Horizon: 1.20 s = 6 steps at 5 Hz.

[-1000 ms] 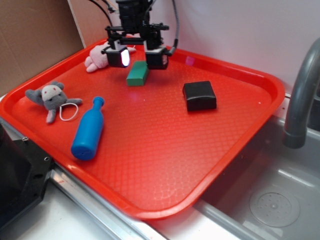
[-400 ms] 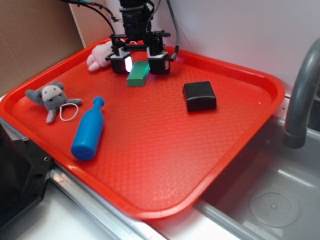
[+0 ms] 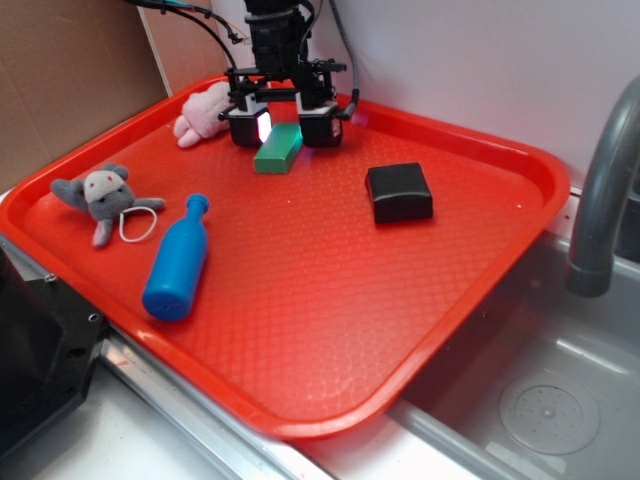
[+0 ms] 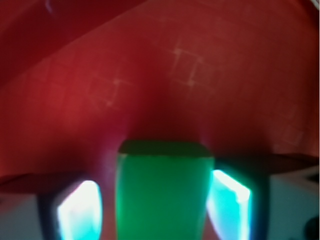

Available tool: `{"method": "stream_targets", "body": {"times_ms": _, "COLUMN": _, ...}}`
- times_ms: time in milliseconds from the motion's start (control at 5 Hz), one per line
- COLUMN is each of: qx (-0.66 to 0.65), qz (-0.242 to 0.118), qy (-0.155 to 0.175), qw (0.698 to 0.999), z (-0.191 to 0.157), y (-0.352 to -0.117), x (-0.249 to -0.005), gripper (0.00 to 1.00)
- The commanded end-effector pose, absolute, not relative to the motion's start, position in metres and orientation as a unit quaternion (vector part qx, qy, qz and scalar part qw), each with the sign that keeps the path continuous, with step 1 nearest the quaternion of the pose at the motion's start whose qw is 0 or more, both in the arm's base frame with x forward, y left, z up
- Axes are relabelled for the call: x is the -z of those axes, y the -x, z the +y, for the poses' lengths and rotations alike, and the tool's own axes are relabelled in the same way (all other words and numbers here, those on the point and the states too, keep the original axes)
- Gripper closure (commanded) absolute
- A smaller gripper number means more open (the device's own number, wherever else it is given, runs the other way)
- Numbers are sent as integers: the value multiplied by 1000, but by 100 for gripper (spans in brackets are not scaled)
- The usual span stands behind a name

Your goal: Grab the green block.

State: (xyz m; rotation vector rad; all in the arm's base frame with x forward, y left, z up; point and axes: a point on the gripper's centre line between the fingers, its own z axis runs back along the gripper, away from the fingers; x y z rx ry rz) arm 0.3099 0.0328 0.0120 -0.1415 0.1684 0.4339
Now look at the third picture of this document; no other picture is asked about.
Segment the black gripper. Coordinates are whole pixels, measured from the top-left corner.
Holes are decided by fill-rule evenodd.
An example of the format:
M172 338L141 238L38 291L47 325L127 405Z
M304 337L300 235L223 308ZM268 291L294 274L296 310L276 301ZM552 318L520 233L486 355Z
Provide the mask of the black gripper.
M342 143L333 74L347 70L334 59L296 61L289 69L263 72L257 68L229 68L230 106L218 115L229 125L231 139L239 147L259 148L271 132L269 102L296 100L303 144L310 148L334 148Z

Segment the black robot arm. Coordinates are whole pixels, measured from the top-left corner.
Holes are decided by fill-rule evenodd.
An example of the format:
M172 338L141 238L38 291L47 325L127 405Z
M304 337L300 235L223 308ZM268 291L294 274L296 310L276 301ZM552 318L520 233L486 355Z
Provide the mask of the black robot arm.
M347 66L309 58L308 39L316 20L311 2L247 1L245 6L255 66L226 72L231 106L219 115L229 122L233 142L260 146L271 126L269 105L293 102L305 146L339 146L342 122L355 106L342 109L336 102L333 75Z

